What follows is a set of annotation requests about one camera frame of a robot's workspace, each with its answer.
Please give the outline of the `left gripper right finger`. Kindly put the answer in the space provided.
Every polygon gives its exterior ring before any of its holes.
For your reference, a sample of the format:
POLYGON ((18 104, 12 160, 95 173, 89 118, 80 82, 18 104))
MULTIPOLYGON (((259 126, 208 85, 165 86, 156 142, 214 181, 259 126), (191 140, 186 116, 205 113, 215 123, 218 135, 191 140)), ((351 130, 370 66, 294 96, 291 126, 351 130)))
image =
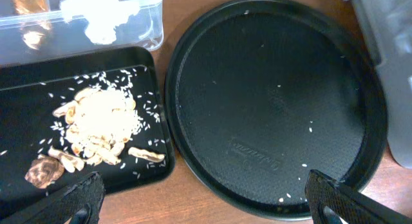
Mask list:
POLYGON ((309 172, 304 191, 314 223, 411 223, 411 218, 318 170, 309 172))

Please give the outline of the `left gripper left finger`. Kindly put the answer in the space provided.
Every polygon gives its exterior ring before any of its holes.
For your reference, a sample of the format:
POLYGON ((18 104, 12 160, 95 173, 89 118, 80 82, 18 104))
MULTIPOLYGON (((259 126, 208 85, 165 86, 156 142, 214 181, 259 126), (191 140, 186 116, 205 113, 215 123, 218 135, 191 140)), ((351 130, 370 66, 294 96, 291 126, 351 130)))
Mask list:
POLYGON ((98 223, 105 193, 100 173, 92 172, 1 223, 98 223))

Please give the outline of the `food scraps pile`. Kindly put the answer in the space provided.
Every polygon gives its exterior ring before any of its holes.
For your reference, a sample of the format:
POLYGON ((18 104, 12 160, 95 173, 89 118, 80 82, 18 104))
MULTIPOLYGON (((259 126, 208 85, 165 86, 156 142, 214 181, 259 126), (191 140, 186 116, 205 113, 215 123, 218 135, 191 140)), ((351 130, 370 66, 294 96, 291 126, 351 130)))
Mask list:
POLYGON ((24 179, 38 189, 46 189, 64 173, 77 173, 102 163, 123 170, 132 158, 147 169, 165 167, 166 155, 158 150, 163 140, 153 138, 145 146, 137 137, 160 123, 158 105, 152 91, 136 93, 135 80, 147 67, 135 66, 117 73, 96 73, 77 77, 80 89, 52 111, 51 130, 60 134, 59 144, 42 139, 42 147, 24 179))

